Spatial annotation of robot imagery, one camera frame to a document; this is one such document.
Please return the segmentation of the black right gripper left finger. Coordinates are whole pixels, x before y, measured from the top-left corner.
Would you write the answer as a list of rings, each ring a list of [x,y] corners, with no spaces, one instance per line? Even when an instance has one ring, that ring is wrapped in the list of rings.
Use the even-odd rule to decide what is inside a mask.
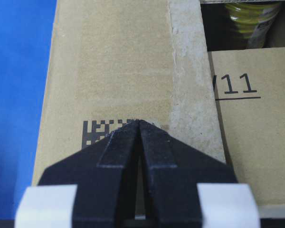
[[[47,167],[28,187],[17,228],[115,228],[134,216],[139,121]]]

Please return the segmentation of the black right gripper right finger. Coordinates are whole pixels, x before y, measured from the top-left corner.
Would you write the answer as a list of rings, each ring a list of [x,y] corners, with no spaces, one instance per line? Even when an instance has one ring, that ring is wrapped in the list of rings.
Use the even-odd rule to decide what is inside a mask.
[[[161,228],[258,228],[250,187],[233,169],[141,120],[150,208]]]

